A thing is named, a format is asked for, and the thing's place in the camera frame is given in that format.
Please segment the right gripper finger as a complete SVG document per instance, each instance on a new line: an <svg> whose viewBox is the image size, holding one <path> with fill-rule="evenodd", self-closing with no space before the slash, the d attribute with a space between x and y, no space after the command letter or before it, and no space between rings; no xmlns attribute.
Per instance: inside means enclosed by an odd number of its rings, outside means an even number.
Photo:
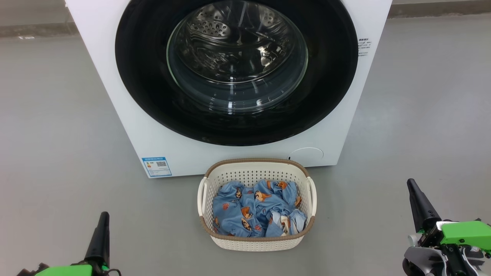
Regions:
<svg viewBox="0 0 491 276"><path fill-rule="evenodd" d="M432 203L412 178L407 180L410 193L410 206L416 232L428 232L436 223L442 221Z"/></svg>

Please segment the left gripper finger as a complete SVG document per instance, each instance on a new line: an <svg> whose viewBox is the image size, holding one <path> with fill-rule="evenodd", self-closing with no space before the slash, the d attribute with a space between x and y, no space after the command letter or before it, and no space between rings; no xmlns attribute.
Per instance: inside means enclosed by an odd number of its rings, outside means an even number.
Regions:
<svg viewBox="0 0 491 276"><path fill-rule="evenodd" d="M109 213L102 212L84 257L99 269L109 268Z"/></svg>

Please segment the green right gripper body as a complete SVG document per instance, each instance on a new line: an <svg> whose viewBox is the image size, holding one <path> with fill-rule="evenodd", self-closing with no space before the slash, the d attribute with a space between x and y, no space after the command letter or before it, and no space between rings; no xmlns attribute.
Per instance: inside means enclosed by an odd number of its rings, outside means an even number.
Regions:
<svg viewBox="0 0 491 276"><path fill-rule="evenodd" d="M491 263L491 225L480 220L439 221L408 240L406 276L491 276L483 271Z"/></svg>

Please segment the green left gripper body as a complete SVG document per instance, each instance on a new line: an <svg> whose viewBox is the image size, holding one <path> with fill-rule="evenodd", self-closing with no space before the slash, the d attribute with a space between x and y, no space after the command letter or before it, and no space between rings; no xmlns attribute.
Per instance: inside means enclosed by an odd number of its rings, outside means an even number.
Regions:
<svg viewBox="0 0 491 276"><path fill-rule="evenodd" d="M49 266L40 263L35 270L22 269L16 276L107 276L109 267L104 263L81 261L66 266Z"/></svg>

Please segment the round glass washer door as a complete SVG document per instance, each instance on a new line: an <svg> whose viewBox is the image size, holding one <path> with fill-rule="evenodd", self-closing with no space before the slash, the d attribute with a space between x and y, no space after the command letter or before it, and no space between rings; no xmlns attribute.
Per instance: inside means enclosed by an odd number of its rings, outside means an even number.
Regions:
<svg viewBox="0 0 491 276"><path fill-rule="evenodd" d="M341 0L131 0L115 40L138 105L188 138L275 143L341 102L358 37Z"/></svg>

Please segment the white front-load washing machine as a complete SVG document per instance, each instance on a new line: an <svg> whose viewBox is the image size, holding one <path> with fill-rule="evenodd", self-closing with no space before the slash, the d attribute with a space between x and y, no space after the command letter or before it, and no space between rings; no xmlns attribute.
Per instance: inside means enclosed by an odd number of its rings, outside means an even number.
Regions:
<svg viewBox="0 0 491 276"><path fill-rule="evenodd" d="M171 177L177 177L205 174L212 165L228 159L289 159L303 167L338 163L393 0L341 0L358 37L358 64L347 94L311 128L255 146L224 146L188 138L165 127L138 105L121 79L115 57L117 29L130 1L65 3L142 167L142 158L165 157Z"/></svg>

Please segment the blue energy label sticker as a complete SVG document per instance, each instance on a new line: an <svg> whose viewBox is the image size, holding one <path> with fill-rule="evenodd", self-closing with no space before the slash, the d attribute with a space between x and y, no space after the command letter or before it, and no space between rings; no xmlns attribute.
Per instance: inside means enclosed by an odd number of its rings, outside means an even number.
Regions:
<svg viewBox="0 0 491 276"><path fill-rule="evenodd" d="M145 167L149 178L171 177L172 172L166 160L166 157L142 158L142 164Z"/></svg>

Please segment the cream perforated laundry basket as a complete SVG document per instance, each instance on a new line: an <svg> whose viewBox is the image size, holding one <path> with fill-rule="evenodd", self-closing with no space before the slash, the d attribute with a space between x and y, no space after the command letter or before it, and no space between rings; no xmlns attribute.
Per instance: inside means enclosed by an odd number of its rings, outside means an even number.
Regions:
<svg viewBox="0 0 491 276"><path fill-rule="evenodd" d="M219 188L239 181L251 187L260 180L293 181L297 184L300 211L307 216L306 227L299 234L288 237L242 238L218 234L213 228L212 199ZM299 163L289 159L246 158L228 159L212 165L198 187L200 223L214 243L226 250L269 252L289 250L297 246L311 229L317 212L317 189L314 180Z"/></svg>

